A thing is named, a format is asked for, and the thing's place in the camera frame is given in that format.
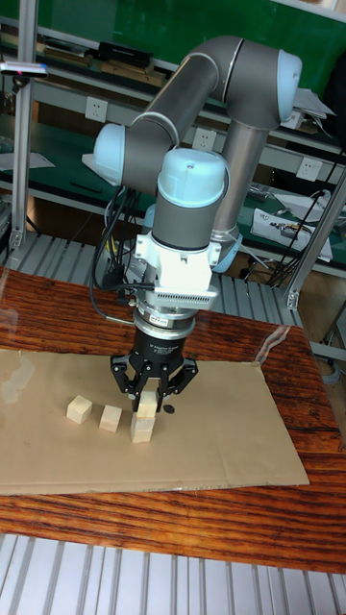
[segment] electrical outlet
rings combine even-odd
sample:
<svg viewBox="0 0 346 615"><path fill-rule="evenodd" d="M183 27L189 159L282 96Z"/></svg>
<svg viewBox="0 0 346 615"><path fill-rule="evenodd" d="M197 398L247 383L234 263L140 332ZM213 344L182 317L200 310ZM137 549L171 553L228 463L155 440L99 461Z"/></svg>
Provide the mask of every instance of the electrical outlet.
<svg viewBox="0 0 346 615"><path fill-rule="evenodd" d="M211 151L216 139L216 131L208 131L205 128L197 128L193 139L194 150Z"/></svg>
<svg viewBox="0 0 346 615"><path fill-rule="evenodd" d="M108 102L106 100L88 96L86 99L86 118L104 124L106 122L107 107Z"/></svg>
<svg viewBox="0 0 346 615"><path fill-rule="evenodd" d="M303 162L296 173L296 177L299 177L302 180L308 180L308 182L314 182L317 179L321 167L321 160L303 158Z"/></svg>

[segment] green wall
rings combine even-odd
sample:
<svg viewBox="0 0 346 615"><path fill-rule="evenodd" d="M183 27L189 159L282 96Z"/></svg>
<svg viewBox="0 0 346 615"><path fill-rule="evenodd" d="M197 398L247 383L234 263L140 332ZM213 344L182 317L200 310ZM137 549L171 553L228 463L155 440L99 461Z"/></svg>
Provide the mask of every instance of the green wall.
<svg viewBox="0 0 346 615"><path fill-rule="evenodd" d="M16 1L0 5L1 14L18 18ZM271 0L40 0L38 23L77 37L141 47L174 63L208 38L248 38L299 56L300 86L320 95L346 49L346 23Z"/></svg>

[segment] cardboard sheet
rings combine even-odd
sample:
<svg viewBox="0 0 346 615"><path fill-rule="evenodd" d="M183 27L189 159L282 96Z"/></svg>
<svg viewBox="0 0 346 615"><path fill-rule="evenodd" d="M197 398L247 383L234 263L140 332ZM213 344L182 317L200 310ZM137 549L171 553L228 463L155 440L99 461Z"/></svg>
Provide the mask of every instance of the cardboard sheet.
<svg viewBox="0 0 346 615"><path fill-rule="evenodd" d="M78 394L94 403L81 426L65 416ZM258 365L200 362L169 402L133 444L108 357L0 352L0 493L309 483ZM98 429L105 404L124 408L116 434Z"/></svg>

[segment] robotic arm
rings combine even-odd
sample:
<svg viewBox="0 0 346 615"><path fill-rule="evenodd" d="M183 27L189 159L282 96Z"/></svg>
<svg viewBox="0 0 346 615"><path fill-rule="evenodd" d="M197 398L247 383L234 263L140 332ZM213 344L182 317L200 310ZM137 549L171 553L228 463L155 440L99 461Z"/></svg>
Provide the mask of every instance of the robotic arm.
<svg viewBox="0 0 346 615"><path fill-rule="evenodd" d="M136 295L134 348L111 358L134 411L148 378L159 381L160 410L197 373L195 361L183 358L185 339L196 311L216 298L211 269L226 271L235 256L238 214L268 132L290 116L301 69L283 50L215 38L186 56L130 128L109 124L97 137L98 171L157 197L152 230L136 239L134 261L145 262L147 289ZM232 118L222 157L179 148L210 96L226 103Z"/></svg>

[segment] light blue joint cap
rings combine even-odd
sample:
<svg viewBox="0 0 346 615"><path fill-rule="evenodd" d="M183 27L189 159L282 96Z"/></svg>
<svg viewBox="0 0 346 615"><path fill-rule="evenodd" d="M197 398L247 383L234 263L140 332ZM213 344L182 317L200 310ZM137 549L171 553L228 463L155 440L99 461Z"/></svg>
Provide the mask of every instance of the light blue joint cap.
<svg viewBox="0 0 346 615"><path fill-rule="evenodd" d="M182 208L203 208L224 190L225 162L211 152L175 148L168 152L158 178L162 197Z"/></svg>
<svg viewBox="0 0 346 615"><path fill-rule="evenodd" d="M281 122L286 122L292 113L294 97L302 72L300 58L281 49L278 56L278 107Z"/></svg>
<svg viewBox="0 0 346 615"><path fill-rule="evenodd" d="M107 124L96 139L93 163L107 180L122 185L125 157L125 126Z"/></svg>
<svg viewBox="0 0 346 615"><path fill-rule="evenodd" d="M155 216L156 203L150 205L145 212L143 227L145 229L152 229L154 224L154 216Z"/></svg>
<svg viewBox="0 0 346 615"><path fill-rule="evenodd" d="M242 234L239 233L238 238L235 244L232 246L230 252L220 262L217 263L216 267L212 267L213 273L225 273L225 271L227 271L227 269L229 268L229 266L233 263L235 259L235 255L237 251L239 250L239 246L240 246L240 243L242 242L242 238L243 238Z"/></svg>

